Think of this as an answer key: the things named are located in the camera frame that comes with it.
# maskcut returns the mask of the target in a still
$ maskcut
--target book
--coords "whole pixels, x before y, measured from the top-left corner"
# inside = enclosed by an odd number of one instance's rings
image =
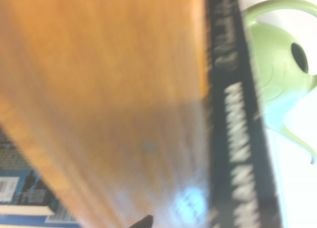
[[[58,200],[0,129],[0,214],[53,215]]]
[[[0,215],[0,228],[8,227],[80,228],[75,218],[60,203],[52,216]]]

